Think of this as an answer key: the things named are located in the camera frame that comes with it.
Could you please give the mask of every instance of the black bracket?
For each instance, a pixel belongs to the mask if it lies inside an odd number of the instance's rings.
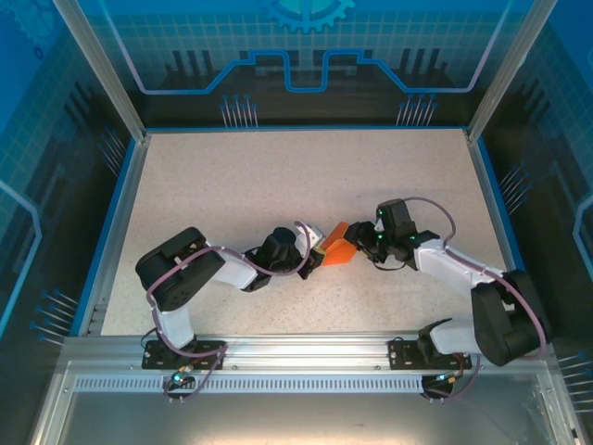
[[[460,362],[454,355],[439,355],[431,358],[429,363],[424,359],[416,340],[404,340],[397,337],[387,342],[389,368],[392,371],[406,370],[442,370],[456,371],[460,369]],[[463,369],[472,369],[472,359],[468,355],[462,357]]]
[[[208,352],[209,350],[216,350],[226,345],[224,341],[197,341],[193,340],[186,347],[184,351],[198,353]],[[194,362],[193,366],[195,370],[209,370],[212,364],[216,361],[216,355],[210,355],[198,362]],[[142,369],[166,369],[166,370],[178,370],[182,366],[193,362],[194,359],[183,357],[182,355],[176,354],[170,350],[160,340],[150,340],[146,342],[145,354],[142,358]],[[215,369],[222,369],[222,359]]]

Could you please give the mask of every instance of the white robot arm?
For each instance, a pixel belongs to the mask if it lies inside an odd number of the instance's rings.
[[[302,223],[297,230],[299,234],[295,235],[284,227],[276,228],[260,248],[243,255],[247,261],[229,253],[228,249],[208,252],[159,285],[153,294],[157,302],[155,311],[162,334],[171,345],[180,350],[195,338],[187,302],[206,282],[218,281],[252,292],[266,286],[271,276],[251,264],[272,272],[288,272],[322,242],[323,233],[314,226]],[[136,272],[148,289],[185,258],[208,247],[208,241],[197,229],[187,228],[144,255],[136,264]],[[306,279],[303,273],[307,268],[301,270],[301,277]]]
[[[419,347],[425,360],[454,352],[480,353],[502,366],[551,340],[548,318],[525,272],[504,273],[447,246],[448,240],[437,234],[419,233],[406,199],[379,204],[376,217],[375,223],[350,225],[345,238],[375,264],[393,255],[471,300],[472,319],[445,319],[421,329]]]

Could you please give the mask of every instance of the speckled work surface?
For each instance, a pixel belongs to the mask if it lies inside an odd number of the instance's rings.
[[[461,130],[158,134],[150,147],[107,309],[103,335],[153,327],[134,272],[146,252],[188,226],[211,244],[246,250],[296,219],[327,235],[373,218],[378,203],[420,195],[453,214],[455,248],[503,260]],[[410,203],[419,230],[446,235],[446,218]],[[357,255],[307,280],[275,278],[254,293],[208,283],[190,301],[198,334],[418,329],[469,316],[468,297],[406,268],[380,272]]]

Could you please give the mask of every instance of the metal post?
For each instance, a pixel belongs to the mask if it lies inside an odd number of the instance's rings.
[[[99,43],[99,39],[96,37],[89,20],[84,16],[81,7],[76,0],[53,1],[128,131],[136,141],[143,142],[146,130],[140,116],[136,113],[132,101],[118,78],[118,74],[111,66],[107,54]]]
[[[478,110],[475,111],[468,127],[471,142],[477,141],[486,124],[492,117],[500,100],[506,93],[515,74],[523,65],[527,53],[536,41],[539,32],[546,24],[549,14],[556,5],[557,0],[535,0],[527,13],[521,29],[517,32],[509,52],[502,60],[494,80],[488,87]]]
[[[123,176],[120,200],[118,201],[111,227],[107,233],[105,247],[101,252],[100,260],[96,270],[96,279],[89,283],[88,293],[82,292],[81,302],[78,303],[79,311],[82,311],[82,317],[68,323],[72,323],[70,330],[74,336],[83,336],[86,334],[87,327],[91,322],[94,308],[97,304],[105,303],[111,294],[113,280],[117,270],[117,261],[121,249],[123,248],[123,239],[125,237],[125,228],[132,214],[133,200],[136,196],[140,176],[144,166],[146,152],[150,143],[150,136],[145,138],[142,144],[136,144],[135,149],[130,153],[130,165],[126,174]]]

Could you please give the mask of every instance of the glass panel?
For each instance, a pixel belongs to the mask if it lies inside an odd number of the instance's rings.
[[[558,2],[484,132],[560,357],[593,352],[592,14],[590,2]],[[578,374],[583,361],[566,364]],[[574,400],[590,399],[577,388]]]
[[[464,125],[530,5],[82,1],[151,127]]]
[[[69,332],[130,135],[51,1],[0,1],[0,58],[0,430],[18,444]]]

